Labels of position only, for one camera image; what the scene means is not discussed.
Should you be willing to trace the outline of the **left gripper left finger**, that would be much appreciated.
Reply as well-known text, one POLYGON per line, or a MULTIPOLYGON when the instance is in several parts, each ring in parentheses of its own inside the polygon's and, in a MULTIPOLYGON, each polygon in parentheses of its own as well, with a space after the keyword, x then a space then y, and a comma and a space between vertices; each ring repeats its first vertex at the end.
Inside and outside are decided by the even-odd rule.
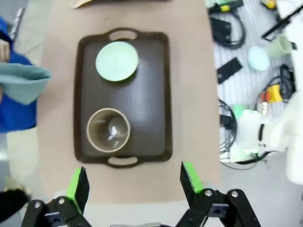
POLYGON ((49 203, 32 200, 28 203, 22 227, 89 227, 84 210, 89 197, 89 181, 84 167, 76 169, 65 196, 49 203))

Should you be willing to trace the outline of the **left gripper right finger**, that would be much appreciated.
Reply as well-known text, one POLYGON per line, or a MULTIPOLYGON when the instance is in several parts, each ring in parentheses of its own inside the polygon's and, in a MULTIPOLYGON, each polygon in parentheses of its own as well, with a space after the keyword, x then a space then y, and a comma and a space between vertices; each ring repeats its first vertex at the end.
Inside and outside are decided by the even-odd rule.
POLYGON ((180 182, 189 209, 178 227, 203 227, 209 218, 218 218, 225 227, 259 227, 257 216, 241 189, 226 194, 205 188, 191 162, 182 162, 180 182))

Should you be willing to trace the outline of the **person's left hand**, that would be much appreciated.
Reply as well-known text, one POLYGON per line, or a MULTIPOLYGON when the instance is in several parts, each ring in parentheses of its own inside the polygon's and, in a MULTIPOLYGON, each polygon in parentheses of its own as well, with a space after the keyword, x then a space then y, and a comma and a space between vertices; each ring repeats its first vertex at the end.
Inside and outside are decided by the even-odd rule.
POLYGON ((10 43, 0 40, 0 61, 8 62, 10 59, 10 43))

